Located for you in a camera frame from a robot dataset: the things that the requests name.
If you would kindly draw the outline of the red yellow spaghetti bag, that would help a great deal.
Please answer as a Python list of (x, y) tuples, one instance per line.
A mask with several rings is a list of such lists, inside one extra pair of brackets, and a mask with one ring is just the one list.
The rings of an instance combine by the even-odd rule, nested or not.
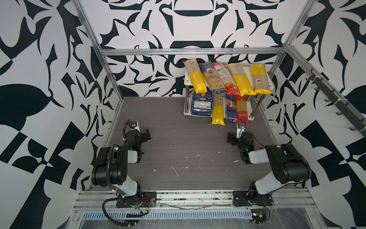
[(248, 110), (247, 110), (247, 100), (245, 97), (236, 95), (236, 113), (237, 113), (237, 123), (238, 124), (249, 124)]

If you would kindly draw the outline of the blue Barilla spaghetti bag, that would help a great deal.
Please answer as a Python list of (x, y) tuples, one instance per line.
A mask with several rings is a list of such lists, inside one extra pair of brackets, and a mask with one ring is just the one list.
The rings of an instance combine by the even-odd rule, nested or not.
[(237, 122), (236, 101), (234, 95), (226, 95), (226, 120), (232, 123)]

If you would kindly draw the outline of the yellow Pastatime bag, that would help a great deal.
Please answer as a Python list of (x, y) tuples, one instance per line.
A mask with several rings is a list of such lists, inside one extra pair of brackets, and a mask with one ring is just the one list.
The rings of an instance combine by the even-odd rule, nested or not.
[(204, 94), (207, 92), (207, 86), (204, 81), (204, 76), (201, 72), (199, 64), (196, 59), (184, 61), (186, 71), (189, 79), (193, 85), (196, 94)]
[(227, 67), (239, 89), (241, 96), (256, 95), (241, 64), (228, 64)]

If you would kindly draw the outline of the blue Barilla pasta box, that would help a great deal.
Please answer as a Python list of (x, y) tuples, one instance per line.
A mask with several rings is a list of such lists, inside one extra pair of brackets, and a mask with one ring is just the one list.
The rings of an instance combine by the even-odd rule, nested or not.
[(196, 116), (210, 117), (213, 111), (213, 94), (208, 91), (205, 95), (193, 91), (191, 101), (191, 114)]

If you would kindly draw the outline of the red label spaghetti bag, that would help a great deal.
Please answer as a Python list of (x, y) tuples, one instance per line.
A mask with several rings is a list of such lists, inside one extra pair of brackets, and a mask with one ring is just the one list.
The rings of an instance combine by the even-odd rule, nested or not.
[(213, 67), (216, 69), (218, 75), (220, 76), (228, 95), (240, 95), (240, 91), (230, 74), (227, 65), (223, 63), (213, 63)]

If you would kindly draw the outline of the yellow spaghetti bag short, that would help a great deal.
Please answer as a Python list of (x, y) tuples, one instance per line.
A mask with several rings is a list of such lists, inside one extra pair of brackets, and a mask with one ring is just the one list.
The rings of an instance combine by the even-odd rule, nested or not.
[(265, 65), (250, 65), (250, 71), (253, 78), (254, 92), (264, 95), (272, 94)]

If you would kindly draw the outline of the blue label spaghetti bag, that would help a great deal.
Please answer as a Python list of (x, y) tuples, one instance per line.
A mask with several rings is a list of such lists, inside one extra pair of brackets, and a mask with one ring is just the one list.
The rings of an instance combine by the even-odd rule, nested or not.
[(213, 94), (224, 94), (227, 92), (224, 83), (211, 61), (207, 63), (199, 63), (198, 65)]

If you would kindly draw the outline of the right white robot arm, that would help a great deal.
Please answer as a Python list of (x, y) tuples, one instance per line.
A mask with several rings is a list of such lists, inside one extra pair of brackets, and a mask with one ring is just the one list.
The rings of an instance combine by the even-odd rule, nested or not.
[(254, 135), (250, 132), (235, 134), (229, 132), (227, 142), (237, 146), (241, 159), (247, 165), (270, 164), (271, 172), (251, 182), (247, 191), (233, 192), (233, 205), (272, 206), (272, 194), (286, 185), (300, 184), (311, 177), (307, 160), (292, 144), (268, 145), (254, 148)]

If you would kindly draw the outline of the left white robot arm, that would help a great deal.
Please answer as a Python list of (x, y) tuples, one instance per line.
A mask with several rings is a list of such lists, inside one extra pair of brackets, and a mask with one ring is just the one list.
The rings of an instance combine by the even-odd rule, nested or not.
[[(128, 176), (128, 165), (137, 164), (144, 154), (142, 143), (151, 140), (149, 129), (140, 131), (138, 121), (126, 121), (123, 127), (123, 145), (114, 144), (100, 149), (93, 165), (91, 181), (94, 186), (109, 188), (116, 197), (103, 201), (104, 216), (113, 224), (132, 227), (149, 214), (149, 206), (156, 203), (156, 192), (143, 192), (139, 182)], [(115, 202), (117, 208), (132, 207), (137, 213), (127, 213), (115, 219), (106, 210), (106, 204)]]

